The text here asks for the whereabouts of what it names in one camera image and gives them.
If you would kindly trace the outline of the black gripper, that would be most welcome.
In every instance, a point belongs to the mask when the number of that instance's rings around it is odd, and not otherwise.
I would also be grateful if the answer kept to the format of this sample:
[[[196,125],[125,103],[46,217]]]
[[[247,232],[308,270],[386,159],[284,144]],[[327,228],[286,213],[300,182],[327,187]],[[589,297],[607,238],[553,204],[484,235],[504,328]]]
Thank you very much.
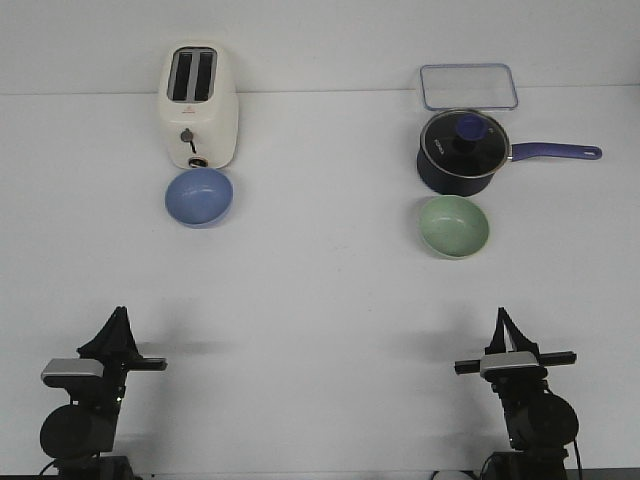
[[[122,315],[123,345],[119,345],[119,325]],[[77,349],[81,359],[99,361],[109,396],[122,400],[126,379],[131,371],[161,372],[168,362],[164,357],[145,357],[138,349],[131,330],[126,306],[117,306],[96,336]]]
[[[494,333],[489,345],[485,348],[484,355],[507,352],[505,331],[507,332],[511,345],[515,351],[527,351],[533,354],[539,352],[538,344],[529,340],[519,330],[504,307],[499,307]],[[480,375],[480,359],[483,356],[475,360],[456,361],[454,363],[455,373],[457,375]],[[577,354],[573,351],[542,353],[535,356],[540,363],[539,367],[519,368],[496,372],[490,374],[486,381],[492,385],[495,392],[507,390],[518,390],[523,393],[549,392],[549,385],[546,380],[548,375],[547,368],[552,366],[572,365],[577,360]]]

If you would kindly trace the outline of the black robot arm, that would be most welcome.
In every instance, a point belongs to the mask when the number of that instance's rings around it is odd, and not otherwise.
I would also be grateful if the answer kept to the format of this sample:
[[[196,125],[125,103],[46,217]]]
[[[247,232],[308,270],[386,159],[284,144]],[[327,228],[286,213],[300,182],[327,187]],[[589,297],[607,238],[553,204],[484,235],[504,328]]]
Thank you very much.
[[[41,448],[58,479],[135,479],[129,459],[110,454],[126,379],[132,371],[164,371],[167,361],[140,354],[124,306],[77,353],[50,360],[41,373],[45,386],[69,395],[43,422]]]
[[[548,369],[572,365],[573,351],[543,353],[515,325],[507,310],[497,311],[496,326],[484,355],[454,364],[458,375],[477,374],[497,394],[511,449],[493,452],[480,479],[566,479],[566,446],[576,443],[579,420],[574,408],[553,393]]]

